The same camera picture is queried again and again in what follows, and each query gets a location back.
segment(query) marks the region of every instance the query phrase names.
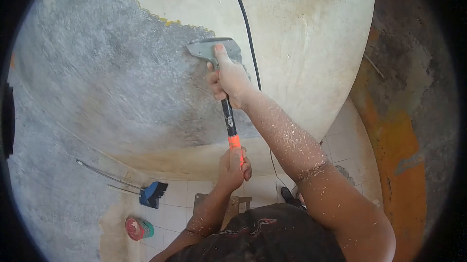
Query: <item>shoe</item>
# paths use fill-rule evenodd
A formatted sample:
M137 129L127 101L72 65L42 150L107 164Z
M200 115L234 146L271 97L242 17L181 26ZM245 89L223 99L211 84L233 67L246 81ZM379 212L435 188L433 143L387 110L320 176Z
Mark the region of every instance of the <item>shoe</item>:
M295 199L292 193L290 193L290 190L284 186L281 188L281 195L282 195L282 198L284 198L286 203L290 203L292 200Z

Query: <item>scraper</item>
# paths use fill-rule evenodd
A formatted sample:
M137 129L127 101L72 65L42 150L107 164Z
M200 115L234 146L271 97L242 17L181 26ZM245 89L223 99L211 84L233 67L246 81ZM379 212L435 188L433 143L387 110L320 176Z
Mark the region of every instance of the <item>scraper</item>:
M197 39L187 44L188 51L191 55L196 56L199 59L209 61L213 64L213 68L219 71L219 63L217 62L216 56L214 55L214 46L216 44L223 44L227 50L227 55L233 61L242 62L242 50L238 44L229 37L218 37L218 38L207 38ZM221 101L222 111L224 112L225 125L227 126L227 134L229 147L241 148L240 137L237 134L237 128L235 127L234 113L230 105L229 96ZM240 166L243 165L243 156L240 156Z

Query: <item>hand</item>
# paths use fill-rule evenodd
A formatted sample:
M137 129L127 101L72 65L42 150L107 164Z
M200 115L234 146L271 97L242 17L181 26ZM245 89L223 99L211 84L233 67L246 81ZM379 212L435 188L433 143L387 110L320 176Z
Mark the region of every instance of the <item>hand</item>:
M243 156L243 165L240 167L240 155ZM242 184L243 180L251 178L251 163L247 158L247 149L242 147L228 149L219 160L219 180L217 185L232 194Z
M208 62L207 82L209 90L213 92L216 100L224 100L227 95L233 108L240 109L242 106L242 96L254 85L248 79L243 66L238 62L232 62L227 55L224 45L216 44L214 54L219 62L219 72L213 71L213 64Z

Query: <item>rusty wall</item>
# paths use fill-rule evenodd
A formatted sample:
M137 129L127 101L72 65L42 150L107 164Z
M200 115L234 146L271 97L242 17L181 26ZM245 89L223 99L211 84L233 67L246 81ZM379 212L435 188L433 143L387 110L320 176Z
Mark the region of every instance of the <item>rusty wall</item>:
M435 224L456 162L458 95L427 0L375 0L366 55L350 96L372 142L384 212L410 261Z

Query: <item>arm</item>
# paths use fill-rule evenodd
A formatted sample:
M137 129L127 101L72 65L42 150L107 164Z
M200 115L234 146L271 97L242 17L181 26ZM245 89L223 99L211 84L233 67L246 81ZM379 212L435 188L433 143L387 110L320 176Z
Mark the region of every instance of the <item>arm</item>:
M202 204L195 208L186 229L150 262L166 261L184 247L199 243L220 230L230 195L242 185L243 179L248 181L251 177L251 164L246 152L243 147L225 152L219 161L219 180L214 189L206 196ZM240 155L243 156L244 161L241 167Z
M208 75L214 97L229 94L232 106L247 113L299 187L308 214L334 232L346 259L391 261L395 236L384 213L347 182L308 132L249 82L222 46L216 46L216 57L220 73L217 79Z

